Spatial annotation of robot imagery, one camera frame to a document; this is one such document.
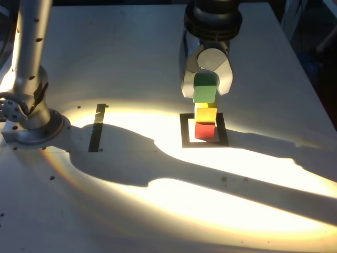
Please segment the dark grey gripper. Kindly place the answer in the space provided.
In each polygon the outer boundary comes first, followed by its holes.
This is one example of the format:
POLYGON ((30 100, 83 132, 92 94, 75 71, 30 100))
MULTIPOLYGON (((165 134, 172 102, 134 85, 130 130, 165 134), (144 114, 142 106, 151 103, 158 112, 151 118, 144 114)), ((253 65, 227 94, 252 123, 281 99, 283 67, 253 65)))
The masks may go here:
POLYGON ((188 31, 183 31, 180 44, 180 77, 185 98, 193 97, 194 78, 200 69, 215 77, 219 95, 227 94, 233 82, 229 42, 202 40, 188 31))

